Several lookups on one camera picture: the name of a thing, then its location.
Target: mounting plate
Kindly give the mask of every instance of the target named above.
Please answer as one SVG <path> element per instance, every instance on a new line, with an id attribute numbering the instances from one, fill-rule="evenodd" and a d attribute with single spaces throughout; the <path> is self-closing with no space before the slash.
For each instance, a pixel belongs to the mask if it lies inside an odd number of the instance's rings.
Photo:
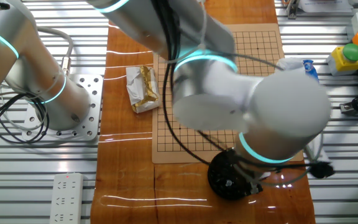
<path id="1" fill-rule="evenodd" d="M 89 93 L 91 98 L 91 108 L 87 117 L 75 128 L 67 131 L 55 131 L 49 129 L 46 136 L 42 141 L 64 141 L 64 142 L 77 142 L 77 141 L 92 141 L 99 131 L 99 120 L 101 116 L 101 100 L 103 91 L 103 77 L 101 75 L 72 75 L 71 79 L 80 84 Z M 25 116 L 24 126 L 34 127 L 39 124 L 39 119 L 36 115 L 35 109 L 27 106 L 27 114 Z M 30 140 L 35 137 L 39 129 L 34 131 L 22 131 L 22 137 L 25 140 Z"/>

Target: white cable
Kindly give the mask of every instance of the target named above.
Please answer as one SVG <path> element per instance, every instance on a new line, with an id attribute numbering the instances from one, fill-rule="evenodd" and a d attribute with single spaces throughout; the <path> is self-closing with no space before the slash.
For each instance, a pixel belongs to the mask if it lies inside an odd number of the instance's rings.
<path id="1" fill-rule="evenodd" d="M 63 37 L 64 39 L 66 39 L 68 41 L 68 49 L 67 49 L 67 53 L 66 53 L 65 57 L 71 56 L 71 53 L 73 52 L 73 48 L 74 48 L 74 42 L 73 42 L 73 39 L 68 34 L 66 34 L 65 32 L 62 32 L 60 30 L 56 30 L 56 29 L 52 29 L 52 28 L 48 28 L 48 27 L 37 27 L 37 30 L 40 32 L 48 33 L 48 34 L 59 35 L 60 37 Z"/>
<path id="2" fill-rule="evenodd" d="M 3 96 L 1 96 L 1 99 L 2 99 L 2 103 L 5 104 L 5 99 L 4 99 Z M 38 128 L 40 128 L 40 127 L 42 126 L 42 124 L 45 122 L 45 119 L 47 118 L 47 113 L 48 113 L 48 112 L 47 112 L 47 107 L 45 107 L 45 114 L 44 114 L 44 117 L 43 117 L 42 121 L 40 122 L 40 124 L 36 125 L 36 126 L 33 127 L 33 128 L 27 128 L 27 127 L 23 127 L 23 126 L 21 126 L 21 125 L 16 124 L 16 123 L 13 122 L 11 119 L 9 119 L 7 113 L 4 113 L 3 116 L 4 116 L 5 119 L 6 119 L 7 121 L 9 121 L 13 126 L 19 128 L 20 130 L 33 131 L 33 130 L 36 130 L 36 129 L 38 129 Z"/>

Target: cyan led ring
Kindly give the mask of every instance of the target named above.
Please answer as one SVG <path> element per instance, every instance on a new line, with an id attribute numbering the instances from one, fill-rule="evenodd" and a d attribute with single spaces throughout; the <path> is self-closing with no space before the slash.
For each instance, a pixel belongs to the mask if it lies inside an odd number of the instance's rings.
<path id="1" fill-rule="evenodd" d="M 56 99 L 58 96 L 60 96 L 60 94 L 62 94 L 63 90 L 64 90 L 65 87 L 66 87 L 66 81 L 67 81 L 67 77 L 65 76 L 65 82 L 64 82 L 64 84 L 63 84 L 62 89 L 61 89 L 54 97 L 52 97 L 51 99 L 49 99 L 49 100 L 47 100 L 47 101 L 41 102 L 41 104 L 49 103 L 49 102 L 53 101 L 54 99 Z"/>
<path id="2" fill-rule="evenodd" d="M 263 156 L 259 155 L 253 149 L 251 149 L 251 147 L 249 147 L 246 139 L 244 139 L 244 133 L 239 133 L 239 138 L 240 138 L 240 142 L 242 144 L 242 147 L 244 147 L 244 149 L 246 149 L 246 151 L 251 156 L 255 157 L 256 159 L 258 159 L 258 160 L 260 160 L 262 162 L 271 163 L 271 164 L 281 164 L 281 163 L 284 163 L 284 162 L 288 162 L 289 160 L 291 160 L 293 158 L 293 157 L 291 157 L 289 159 L 284 159 L 284 160 L 268 159 L 266 157 L 263 157 Z"/>
<path id="3" fill-rule="evenodd" d="M 113 12 L 117 9 L 119 9 L 121 6 L 125 5 L 125 3 L 129 2 L 129 0 L 120 0 L 117 3 L 113 4 L 112 6 L 109 7 L 105 7 L 104 9 L 96 9 L 97 11 L 101 12 L 101 13 L 109 13 L 109 12 Z"/>
<path id="4" fill-rule="evenodd" d="M 178 70 L 178 68 L 188 62 L 192 62 L 194 60 L 217 60 L 219 62 L 223 62 L 227 65 L 229 65 L 234 72 L 238 72 L 238 68 L 237 65 L 232 62 L 231 60 L 225 58 L 225 57 L 221 57 L 221 56 L 217 56 L 217 55 L 197 55 L 197 56 L 190 56 L 184 60 L 182 60 L 181 62 L 178 63 L 178 65 L 175 66 L 175 71 Z"/>

